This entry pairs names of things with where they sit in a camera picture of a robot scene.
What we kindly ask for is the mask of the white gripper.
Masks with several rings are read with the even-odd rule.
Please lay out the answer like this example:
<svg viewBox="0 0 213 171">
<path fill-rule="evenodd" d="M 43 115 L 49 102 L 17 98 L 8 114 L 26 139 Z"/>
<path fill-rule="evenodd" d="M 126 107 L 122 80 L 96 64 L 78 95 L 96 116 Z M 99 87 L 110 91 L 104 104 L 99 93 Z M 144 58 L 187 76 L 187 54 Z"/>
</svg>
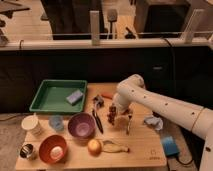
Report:
<svg viewBox="0 0 213 171">
<path fill-rule="evenodd" d="M 119 93 L 114 94 L 112 103 L 116 106 L 117 111 L 120 114 L 125 113 L 131 104 L 129 100 L 121 96 Z"/>
</svg>

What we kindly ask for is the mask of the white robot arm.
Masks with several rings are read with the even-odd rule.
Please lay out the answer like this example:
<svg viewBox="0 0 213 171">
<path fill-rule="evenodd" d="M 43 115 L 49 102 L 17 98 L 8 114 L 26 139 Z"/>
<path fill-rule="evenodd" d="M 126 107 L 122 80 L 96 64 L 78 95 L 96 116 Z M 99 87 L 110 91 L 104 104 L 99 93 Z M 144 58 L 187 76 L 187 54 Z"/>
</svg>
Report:
<svg viewBox="0 0 213 171">
<path fill-rule="evenodd" d="M 113 103 L 124 113 L 132 102 L 191 131 L 205 141 L 199 171 L 213 171 L 213 110 L 145 89 L 143 78 L 133 74 L 117 84 Z"/>
</svg>

